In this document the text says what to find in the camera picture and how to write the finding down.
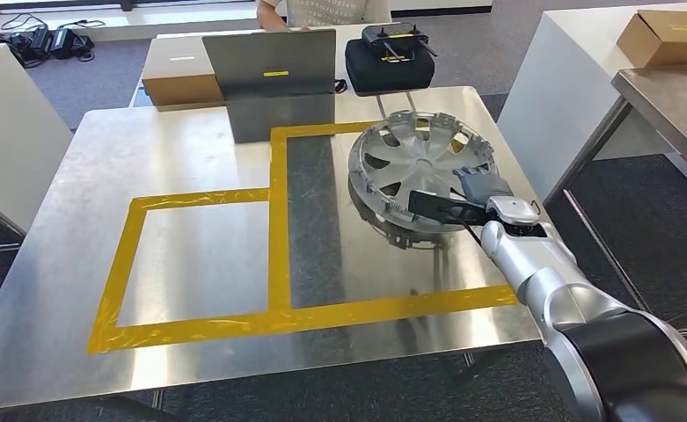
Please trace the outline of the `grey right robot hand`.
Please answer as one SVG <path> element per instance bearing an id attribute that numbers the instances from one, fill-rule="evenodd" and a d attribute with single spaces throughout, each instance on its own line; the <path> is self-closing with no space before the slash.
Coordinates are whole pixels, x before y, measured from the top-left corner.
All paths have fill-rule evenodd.
<path id="1" fill-rule="evenodd" d="M 459 179 L 464 198 L 475 206 L 484 206 L 493 196 L 513 196 L 509 184 L 497 173 L 479 167 L 461 167 L 452 173 Z"/>

